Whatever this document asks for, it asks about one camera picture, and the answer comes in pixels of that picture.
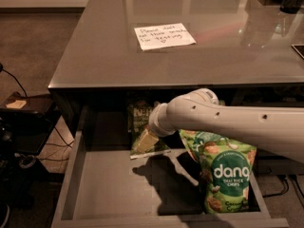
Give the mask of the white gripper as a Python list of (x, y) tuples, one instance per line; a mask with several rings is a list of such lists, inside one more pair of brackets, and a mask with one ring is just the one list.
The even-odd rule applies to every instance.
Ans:
[(158, 141), (158, 137), (173, 135), (176, 129), (171, 124), (167, 116), (167, 104), (157, 104), (149, 115), (148, 126), (141, 136), (139, 136), (132, 145), (132, 151), (135, 153), (144, 153), (150, 150)]

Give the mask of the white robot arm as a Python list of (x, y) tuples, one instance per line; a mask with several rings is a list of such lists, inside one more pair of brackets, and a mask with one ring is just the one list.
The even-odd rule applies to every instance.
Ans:
[(135, 150), (143, 153), (181, 129), (216, 133), (304, 162), (303, 108), (225, 106), (212, 90), (201, 88), (157, 104)]

